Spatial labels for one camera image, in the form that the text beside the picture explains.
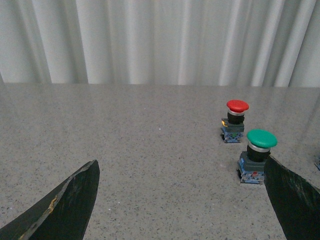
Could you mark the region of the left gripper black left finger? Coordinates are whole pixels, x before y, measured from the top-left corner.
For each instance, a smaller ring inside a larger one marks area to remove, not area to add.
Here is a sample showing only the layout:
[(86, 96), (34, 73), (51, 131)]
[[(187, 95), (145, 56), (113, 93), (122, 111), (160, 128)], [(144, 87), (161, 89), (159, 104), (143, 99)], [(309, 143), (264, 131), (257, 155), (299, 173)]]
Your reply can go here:
[(36, 204), (0, 229), (2, 240), (81, 240), (100, 181), (97, 160), (89, 161)]

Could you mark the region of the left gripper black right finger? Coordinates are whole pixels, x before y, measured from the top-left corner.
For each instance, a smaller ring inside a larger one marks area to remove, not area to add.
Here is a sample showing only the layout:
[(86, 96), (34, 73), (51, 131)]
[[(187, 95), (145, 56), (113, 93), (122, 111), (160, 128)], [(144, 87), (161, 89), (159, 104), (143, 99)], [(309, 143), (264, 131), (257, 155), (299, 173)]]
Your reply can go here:
[(320, 189), (269, 156), (264, 184), (288, 240), (320, 238)]

